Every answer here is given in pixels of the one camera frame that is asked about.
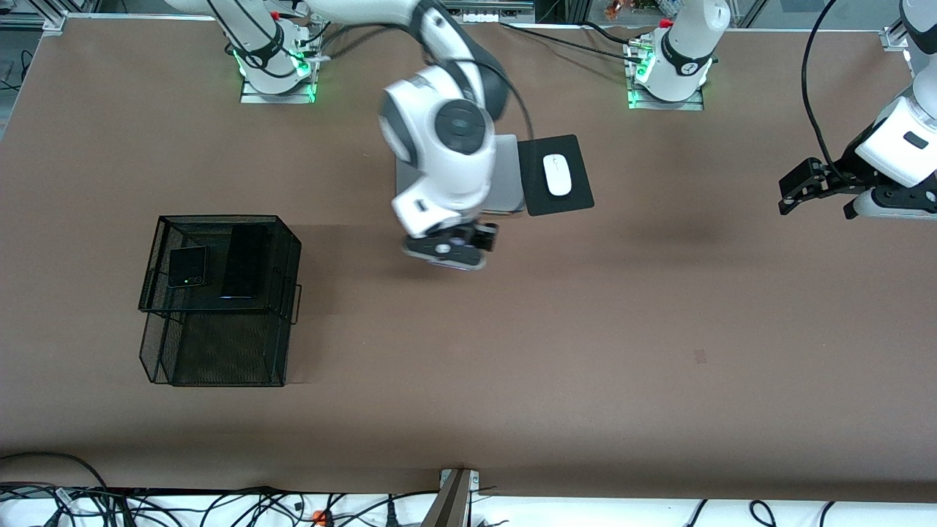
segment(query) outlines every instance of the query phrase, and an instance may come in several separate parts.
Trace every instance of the table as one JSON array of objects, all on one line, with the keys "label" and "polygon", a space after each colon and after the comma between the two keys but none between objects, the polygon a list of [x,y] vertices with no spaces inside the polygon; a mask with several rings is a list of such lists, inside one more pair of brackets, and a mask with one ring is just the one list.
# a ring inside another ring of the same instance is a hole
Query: table
[{"label": "table", "polygon": [[[778,216],[778,179],[818,154],[806,36],[730,32],[706,110],[659,113],[627,109],[614,59],[468,31],[539,137],[579,137],[596,201],[501,221],[472,274],[397,248],[376,115],[422,66],[406,35],[328,64],[304,107],[239,104],[212,22],[44,38],[0,143],[2,449],[67,450],[114,486],[403,491],[467,464],[509,494],[932,499],[937,231],[846,221],[836,198]],[[840,151],[907,66],[872,33],[814,57]],[[512,102],[498,132],[523,130]],[[302,239],[287,387],[146,382],[161,214],[277,214]]]}]

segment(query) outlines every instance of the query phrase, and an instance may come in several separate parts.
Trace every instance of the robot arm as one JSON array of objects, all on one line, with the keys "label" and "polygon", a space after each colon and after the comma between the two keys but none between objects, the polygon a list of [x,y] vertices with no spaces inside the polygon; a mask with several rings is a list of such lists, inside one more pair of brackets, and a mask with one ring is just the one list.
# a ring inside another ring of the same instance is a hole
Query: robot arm
[{"label": "robot arm", "polygon": [[937,219],[937,3],[900,0],[900,13],[930,63],[833,167],[808,158],[784,176],[782,215],[807,200],[858,194],[845,207],[849,219]]},{"label": "robot arm", "polygon": [[[262,0],[171,1],[189,11],[203,3],[234,46],[245,78],[263,93],[289,91],[310,74],[308,61],[320,60],[309,56],[308,30],[275,21]],[[480,268],[478,249],[490,250],[497,232],[474,220],[491,186],[494,121],[507,103],[500,63],[466,35],[439,0],[305,3],[334,23],[398,26],[433,57],[435,65],[385,88],[381,133],[394,154],[420,173],[392,205],[409,235],[405,252],[434,263]],[[417,241],[427,237],[432,239]],[[437,250],[449,247],[449,240],[459,249]]]},{"label": "robot arm", "polygon": [[690,98],[706,81],[712,53],[731,15],[725,0],[688,0],[673,26],[659,27],[648,36],[653,57],[635,80],[661,100]]}]

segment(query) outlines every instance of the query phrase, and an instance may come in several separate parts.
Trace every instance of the black mesh basket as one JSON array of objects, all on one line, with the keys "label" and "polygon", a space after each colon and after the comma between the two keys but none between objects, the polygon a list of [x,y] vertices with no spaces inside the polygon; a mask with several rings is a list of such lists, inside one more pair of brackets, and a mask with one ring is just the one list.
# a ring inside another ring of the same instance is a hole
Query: black mesh basket
[{"label": "black mesh basket", "polygon": [[140,296],[150,381],[282,386],[301,248],[276,216],[160,217]]}]

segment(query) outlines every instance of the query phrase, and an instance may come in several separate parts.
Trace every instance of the mouse pad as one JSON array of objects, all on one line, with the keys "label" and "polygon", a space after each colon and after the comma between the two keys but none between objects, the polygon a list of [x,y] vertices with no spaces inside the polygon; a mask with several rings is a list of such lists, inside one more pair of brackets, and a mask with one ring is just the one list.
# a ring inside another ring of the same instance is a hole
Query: mouse pad
[{"label": "mouse pad", "polygon": [[[527,200],[531,216],[569,212],[595,205],[592,189],[586,176],[586,163],[579,150],[579,140],[574,135],[547,137],[534,141],[522,141],[517,144],[517,154],[521,165],[521,183],[524,186],[524,198]],[[560,154],[566,158],[570,167],[572,188],[565,196],[554,196],[546,186],[546,172],[543,158],[551,154]]]}]

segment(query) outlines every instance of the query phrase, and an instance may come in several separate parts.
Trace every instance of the white mouse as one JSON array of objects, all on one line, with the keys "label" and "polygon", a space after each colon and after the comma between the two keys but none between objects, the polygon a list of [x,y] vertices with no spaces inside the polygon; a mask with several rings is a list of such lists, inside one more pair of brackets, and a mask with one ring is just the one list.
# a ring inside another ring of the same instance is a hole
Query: white mouse
[{"label": "white mouse", "polygon": [[546,189],[554,196],[565,196],[573,189],[570,165],[561,154],[544,157],[543,172],[546,173]]}]

